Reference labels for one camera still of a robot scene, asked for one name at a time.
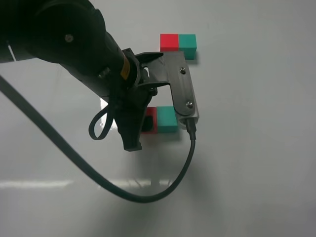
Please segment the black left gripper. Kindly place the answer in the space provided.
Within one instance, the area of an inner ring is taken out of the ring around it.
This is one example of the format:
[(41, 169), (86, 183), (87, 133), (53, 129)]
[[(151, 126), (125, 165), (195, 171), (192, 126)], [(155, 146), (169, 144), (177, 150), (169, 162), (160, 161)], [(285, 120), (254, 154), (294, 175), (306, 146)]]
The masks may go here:
[(126, 151), (142, 150), (140, 135), (142, 132), (152, 132), (154, 120), (152, 116), (145, 116), (151, 99), (158, 90), (150, 85), (149, 73), (141, 65), (131, 48), (123, 50), (130, 72), (126, 80), (120, 79), (111, 88), (110, 105), (116, 108), (116, 124), (121, 135), (123, 148)]

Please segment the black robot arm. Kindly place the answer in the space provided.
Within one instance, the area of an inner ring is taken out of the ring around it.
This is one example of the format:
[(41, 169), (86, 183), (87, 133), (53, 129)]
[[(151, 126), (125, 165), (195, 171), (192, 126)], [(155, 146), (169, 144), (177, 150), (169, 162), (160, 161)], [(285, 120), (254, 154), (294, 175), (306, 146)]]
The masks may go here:
[(61, 65), (108, 102), (126, 151), (141, 150), (140, 135), (152, 98), (140, 62), (106, 30), (102, 13), (87, 0), (3, 0), (0, 61), (38, 58)]

